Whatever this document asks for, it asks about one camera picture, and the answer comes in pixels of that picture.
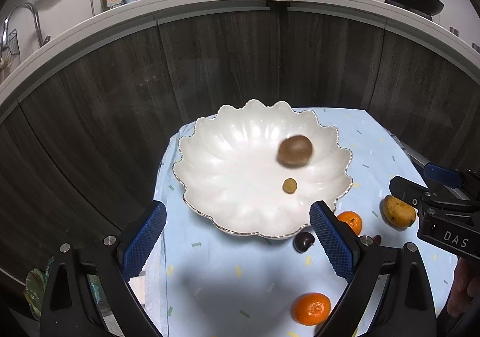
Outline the right hand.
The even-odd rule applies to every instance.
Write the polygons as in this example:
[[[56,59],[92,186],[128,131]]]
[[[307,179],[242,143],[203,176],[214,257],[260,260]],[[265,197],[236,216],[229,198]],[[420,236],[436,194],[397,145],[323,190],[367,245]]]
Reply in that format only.
[[[448,314],[459,317],[479,295],[479,263],[460,258],[454,271],[454,280],[447,302]]]

